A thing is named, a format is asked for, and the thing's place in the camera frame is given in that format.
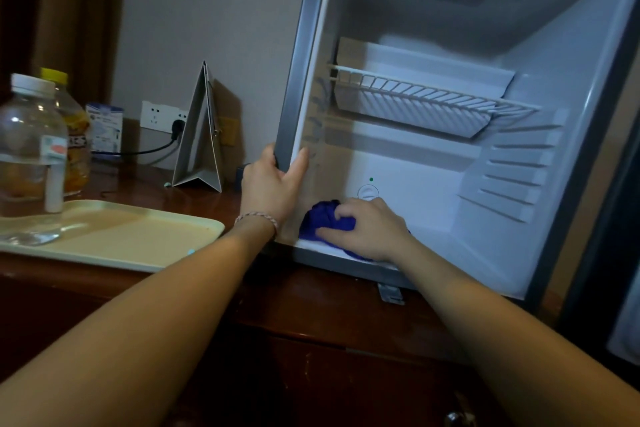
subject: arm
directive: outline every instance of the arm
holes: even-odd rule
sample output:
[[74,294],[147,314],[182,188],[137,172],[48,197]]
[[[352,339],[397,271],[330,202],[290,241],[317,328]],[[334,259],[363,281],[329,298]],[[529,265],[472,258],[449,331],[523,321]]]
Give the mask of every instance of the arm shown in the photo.
[[511,418],[524,426],[627,426],[640,419],[640,393],[507,299],[413,238],[378,198],[351,199],[336,216],[352,232],[320,229],[341,248],[395,263],[418,287]]
[[[273,147],[244,171],[241,213],[283,223],[307,169],[287,174]],[[161,422],[206,349],[244,272],[273,236],[262,217],[104,305],[0,385],[0,425],[147,426]]]

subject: white bottle cap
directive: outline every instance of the white bottle cap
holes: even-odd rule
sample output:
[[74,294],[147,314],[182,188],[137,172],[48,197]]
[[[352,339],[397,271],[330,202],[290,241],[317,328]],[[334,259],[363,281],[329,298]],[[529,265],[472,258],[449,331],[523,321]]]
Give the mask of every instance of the white bottle cap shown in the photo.
[[39,96],[41,98],[54,98],[56,96],[56,84],[52,81],[41,80],[33,76],[11,75],[11,89],[14,93]]

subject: power cord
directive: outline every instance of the power cord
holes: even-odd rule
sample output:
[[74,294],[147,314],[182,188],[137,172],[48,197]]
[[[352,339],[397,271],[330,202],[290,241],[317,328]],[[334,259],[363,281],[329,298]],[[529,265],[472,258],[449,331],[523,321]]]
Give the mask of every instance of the power cord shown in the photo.
[[171,146],[178,138],[182,135],[184,131],[184,120],[174,120],[171,126],[171,142],[163,145],[162,147],[158,147],[157,149],[151,150],[143,150],[140,152],[102,152],[102,151],[92,151],[93,155],[143,155],[143,154],[153,154],[154,152],[158,152],[164,150]]

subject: bottle cap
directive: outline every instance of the bottle cap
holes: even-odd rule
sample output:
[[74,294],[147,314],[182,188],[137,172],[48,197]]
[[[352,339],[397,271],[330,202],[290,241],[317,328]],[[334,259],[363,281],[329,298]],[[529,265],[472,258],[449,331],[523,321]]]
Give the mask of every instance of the bottle cap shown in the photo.
[[63,73],[62,71],[58,71],[57,69],[50,69],[48,67],[40,68],[40,77],[43,80],[52,81],[53,83],[58,83],[59,85],[67,85],[69,81],[69,75]]
[[30,96],[41,96],[42,98],[54,98],[56,95],[56,84],[52,81],[41,80],[34,76],[11,75],[11,89],[14,93]]

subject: forearm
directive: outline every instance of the forearm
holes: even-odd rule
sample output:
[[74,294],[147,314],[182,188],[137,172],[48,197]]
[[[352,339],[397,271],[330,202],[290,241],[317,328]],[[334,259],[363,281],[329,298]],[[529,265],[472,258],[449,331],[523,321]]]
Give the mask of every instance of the forearm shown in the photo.
[[158,424],[272,233],[246,218],[104,305],[0,385],[0,424]]
[[640,418],[640,394],[628,384],[417,241],[397,263],[518,424],[613,426]]

